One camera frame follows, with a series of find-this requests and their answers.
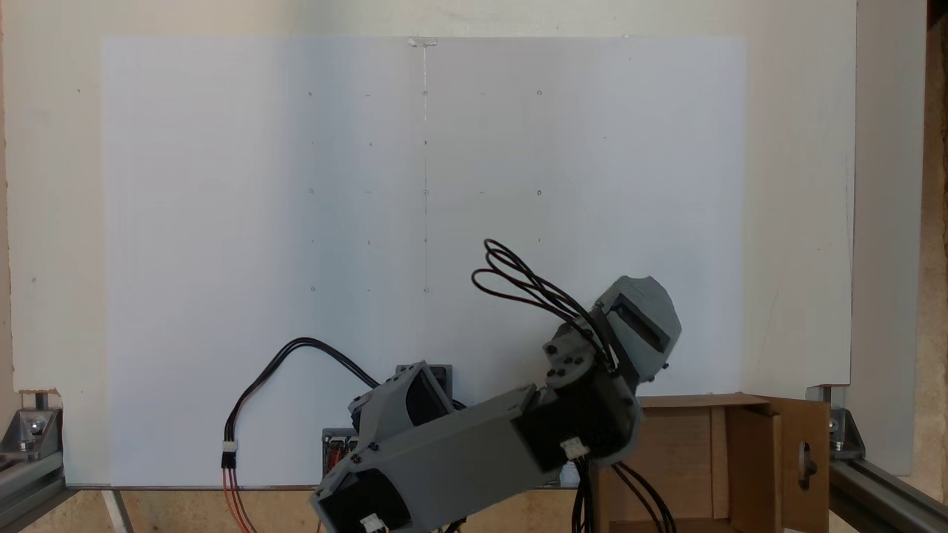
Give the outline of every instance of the black cable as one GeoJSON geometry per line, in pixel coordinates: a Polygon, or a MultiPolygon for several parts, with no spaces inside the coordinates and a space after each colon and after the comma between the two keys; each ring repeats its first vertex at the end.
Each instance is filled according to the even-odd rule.
{"type": "Polygon", "coordinates": [[[639,499],[639,502],[641,502],[642,506],[646,509],[646,511],[648,511],[648,516],[650,516],[652,518],[652,521],[655,522],[655,529],[658,530],[658,533],[663,533],[664,530],[662,528],[662,523],[658,521],[658,517],[655,516],[655,510],[652,509],[651,505],[648,504],[648,500],[646,500],[646,497],[642,495],[642,492],[640,492],[639,489],[636,488],[635,485],[633,485],[631,481],[629,481],[629,478],[626,477],[626,475],[622,473],[622,470],[620,470],[619,467],[617,467],[616,465],[612,465],[612,469],[615,470],[615,474],[619,476],[619,479],[621,479],[622,482],[626,484],[626,487],[628,487],[632,491],[632,493],[635,494],[635,497],[639,499]]]}
{"type": "Polygon", "coordinates": [[[652,500],[655,501],[655,505],[658,507],[659,512],[662,513],[662,522],[665,524],[665,531],[670,533],[678,533],[678,526],[675,524],[674,517],[671,516],[671,511],[668,510],[668,505],[665,504],[665,500],[662,499],[662,496],[659,495],[658,491],[655,490],[652,485],[646,481],[646,478],[642,477],[641,474],[629,467],[629,465],[619,461],[616,465],[629,473],[632,477],[638,481],[642,487],[645,488],[648,495],[652,497],[652,500]]]}
{"type": "Polygon", "coordinates": [[[457,533],[461,529],[461,526],[467,522],[467,517],[462,518],[461,520],[456,520],[447,526],[445,533],[457,533]]]}
{"type": "Polygon", "coordinates": [[[592,345],[592,348],[596,352],[596,357],[606,364],[608,369],[615,370],[614,359],[607,355],[609,345],[606,342],[606,337],[602,334],[599,326],[596,325],[596,322],[593,321],[593,318],[590,316],[589,312],[587,312],[582,305],[580,305],[573,297],[571,297],[561,288],[539,277],[533,271],[533,269],[527,266],[526,263],[520,259],[520,257],[510,248],[502,245],[494,239],[484,240],[483,246],[484,249],[487,250],[484,258],[486,259],[489,268],[478,268],[471,272],[471,282],[476,287],[492,296],[497,296],[498,298],[503,298],[505,300],[511,300],[514,302],[527,303],[534,307],[539,307],[540,309],[553,313],[558,318],[569,324],[576,332],[578,332],[592,345]],[[518,279],[505,272],[503,268],[499,267],[497,263],[495,263],[495,261],[519,273],[525,277],[527,281],[518,279]],[[477,278],[480,274],[492,274],[499,276],[511,285],[529,295],[531,299],[487,288],[478,281],[477,278]],[[580,326],[576,318],[581,318],[588,327],[584,328],[580,326]],[[598,342],[593,340],[593,334],[596,338],[598,338],[598,342]]]}
{"type": "Polygon", "coordinates": [[[356,377],[362,380],[363,383],[368,385],[370,388],[375,388],[378,386],[378,381],[375,381],[368,374],[365,373],[357,364],[352,362],[351,359],[345,357],[342,352],[339,352],[336,348],[333,348],[329,344],[326,344],[322,340],[312,339],[309,337],[300,337],[298,339],[293,339],[288,342],[277,355],[264,367],[264,370],[260,375],[246,388],[244,393],[237,400],[236,405],[234,405],[233,410],[230,412],[227,423],[224,425],[224,440],[233,442],[234,434],[237,424],[237,413],[240,412],[241,407],[244,405],[244,401],[250,397],[261,385],[267,381],[270,376],[276,372],[277,368],[283,363],[287,356],[290,355],[294,350],[302,348],[303,346],[309,346],[316,348],[325,352],[331,358],[339,362],[343,367],[352,372],[356,377]]]}
{"type": "Polygon", "coordinates": [[[593,498],[593,481],[590,477],[591,463],[589,459],[580,457],[574,461],[576,472],[579,473],[579,485],[576,487],[576,497],[573,501],[572,533],[595,532],[595,499],[593,498]]]}

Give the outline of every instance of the white board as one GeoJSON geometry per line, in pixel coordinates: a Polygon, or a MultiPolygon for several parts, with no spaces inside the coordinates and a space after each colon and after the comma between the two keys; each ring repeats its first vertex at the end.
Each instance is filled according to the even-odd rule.
{"type": "MultiPolygon", "coordinates": [[[[470,285],[485,237],[582,303],[655,276],[684,332],[642,393],[734,392],[744,79],[728,38],[108,40],[112,485],[216,485],[233,402],[296,336],[376,378],[453,364],[467,402],[540,380],[556,321],[470,285]]],[[[364,390],[284,366],[239,419],[243,485],[317,483],[364,390]]]]}

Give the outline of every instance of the robotic arm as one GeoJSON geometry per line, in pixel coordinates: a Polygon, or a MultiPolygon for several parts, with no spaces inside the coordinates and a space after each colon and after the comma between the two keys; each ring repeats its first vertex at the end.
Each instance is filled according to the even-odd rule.
{"type": "Polygon", "coordinates": [[[567,461],[626,457],[642,417],[635,391],[666,367],[682,326],[650,277],[619,278],[589,316],[583,333],[564,323],[543,345],[543,387],[455,410],[419,361],[353,401],[359,444],[313,493],[322,523],[338,533],[429,532],[544,484],[567,461]]]}

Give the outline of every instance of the cable bundle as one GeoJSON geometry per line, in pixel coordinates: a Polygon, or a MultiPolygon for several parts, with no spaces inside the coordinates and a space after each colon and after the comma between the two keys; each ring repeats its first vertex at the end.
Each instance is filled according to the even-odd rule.
{"type": "Polygon", "coordinates": [[[646,478],[642,477],[638,472],[629,467],[629,465],[623,463],[622,461],[612,465],[612,470],[615,471],[616,475],[619,476],[619,479],[626,484],[626,487],[635,494],[635,497],[639,499],[639,502],[645,507],[648,511],[648,516],[651,517],[652,521],[655,522],[655,529],[658,530],[658,533],[678,533],[678,526],[675,525],[675,519],[671,516],[671,511],[668,510],[668,506],[665,505],[665,500],[662,499],[662,496],[659,495],[658,491],[652,488],[652,485],[646,481],[646,478]],[[629,480],[625,474],[622,473],[622,470],[625,470],[629,473],[636,481],[642,484],[642,487],[645,488],[648,495],[652,497],[652,500],[655,501],[655,505],[658,507],[659,513],[662,515],[662,521],[659,523],[658,517],[655,516],[655,511],[652,509],[652,506],[648,504],[645,496],[642,495],[642,492],[629,480]]]}
{"type": "Polygon", "coordinates": [[[576,498],[573,501],[572,533],[595,533],[595,499],[593,498],[593,480],[590,469],[593,467],[590,460],[580,457],[574,461],[576,471],[579,472],[579,486],[576,488],[576,498]]]}
{"type": "Polygon", "coordinates": [[[607,355],[609,345],[605,342],[606,337],[603,336],[599,326],[596,325],[589,312],[587,312],[582,305],[577,303],[576,300],[563,291],[563,289],[539,277],[516,253],[511,251],[510,248],[494,239],[484,240],[483,247],[487,250],[484,259],[487,261],[489,268],[478,268],[471,272],[471,282],[476,287],[492,296],[512,300],[514,302],[528,303],[534,307],[539,307],[544,311],[553,313],[568,323],[576,332],[583,336],[584,339],[589,341],[595,349],[596,357],[606,365],[607,369],[610,371],[615,370],[615,361],[611,356],[607,355]],[[521,277],[515,277],[506,272],[504,267],[516,272],[521,277]],[[499,276],[510,283],[510,285],[515,286],[529,295],[530,298],[527,299],[487,288],[478,281],[478,276],[482,274],[499,276]],[[582,319],[588,327],[580,326],[577,319],[582,319]]]}

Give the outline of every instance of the white connector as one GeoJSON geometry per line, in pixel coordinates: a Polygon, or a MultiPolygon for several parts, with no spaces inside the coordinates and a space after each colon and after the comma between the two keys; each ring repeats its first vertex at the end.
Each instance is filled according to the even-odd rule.
{"type": "Polygon", "coordinates": [[[570,461],[578,459],[590,452],[590,449],[579,440],[579,437],[568,438],[559,443],[559,446],[566,452],[566,458],[570,461]]]}
{"type": "Polygon", "coordinates": [[[362,526],[365,527],[365,533],[375,533],[375,531],[386,529],[385,523],[382,522],[382,519],[378,518],[378,515],[375,513],[363,518],[360,522],[362,522],[362,526]]]}

